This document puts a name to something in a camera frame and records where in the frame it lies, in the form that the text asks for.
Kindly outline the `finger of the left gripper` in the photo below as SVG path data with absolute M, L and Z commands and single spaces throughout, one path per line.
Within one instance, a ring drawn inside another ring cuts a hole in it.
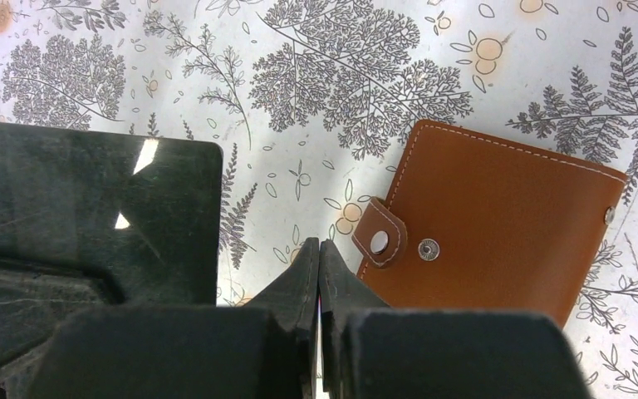
M 0 382 L 70 313 L 215 304 L 223 151 L 0 122 Z

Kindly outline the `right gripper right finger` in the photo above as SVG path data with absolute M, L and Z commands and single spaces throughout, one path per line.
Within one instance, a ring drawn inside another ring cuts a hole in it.
M 333 241 L 321 242 L 319 250 L 318 294 L 321 315 L 323 390 L 330 398 L 341 397 L 341 335 L 348 317 L 363 308 L 386 306 L 346 266 Z

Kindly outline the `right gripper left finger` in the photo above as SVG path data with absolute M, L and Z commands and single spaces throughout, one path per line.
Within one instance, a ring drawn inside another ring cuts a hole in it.
M 291 265 L 248 306 L 268 311 L 261 398 L 314 398 L 317 389 L 320 242 L 309 238 Z

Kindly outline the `brown leather card holder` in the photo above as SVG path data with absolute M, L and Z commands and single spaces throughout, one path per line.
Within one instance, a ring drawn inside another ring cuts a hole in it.
M 563 326 L 626 184 L 619 170 L 418 121 L 352 235 L 394 308 L 517 309 Z

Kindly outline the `floral patterned table mat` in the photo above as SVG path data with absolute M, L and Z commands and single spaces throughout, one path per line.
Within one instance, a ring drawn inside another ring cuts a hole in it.
M 0 398 L 260 397 L 248 302 L 309 238 L 357 276 L 353 232 L 422 120 L 626 184 L 565 325 L 359 309 L 340 398 L 638 398 L 638 1 L 0 1 L 0 122 L 223 151 L 215 304 L 70 313 Z

